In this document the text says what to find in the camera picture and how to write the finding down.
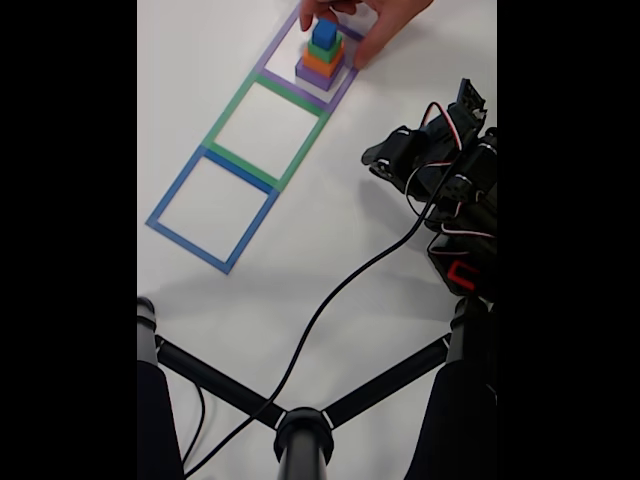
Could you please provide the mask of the person's hand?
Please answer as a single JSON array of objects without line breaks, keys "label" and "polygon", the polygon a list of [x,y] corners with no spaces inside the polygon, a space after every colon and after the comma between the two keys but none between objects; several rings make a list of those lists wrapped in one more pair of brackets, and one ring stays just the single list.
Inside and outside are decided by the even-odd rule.
[{"label": "person's hand", "polygon": [[315,18],[337,23],[336,13],[354,15],[360,4],[371,8],[377,14],[377,20],[354,54],[353,66],[358,70],[367,67],[412,19],[433,4],[433,0],[303,0],[299,4],[300,28],[307,31]]}]

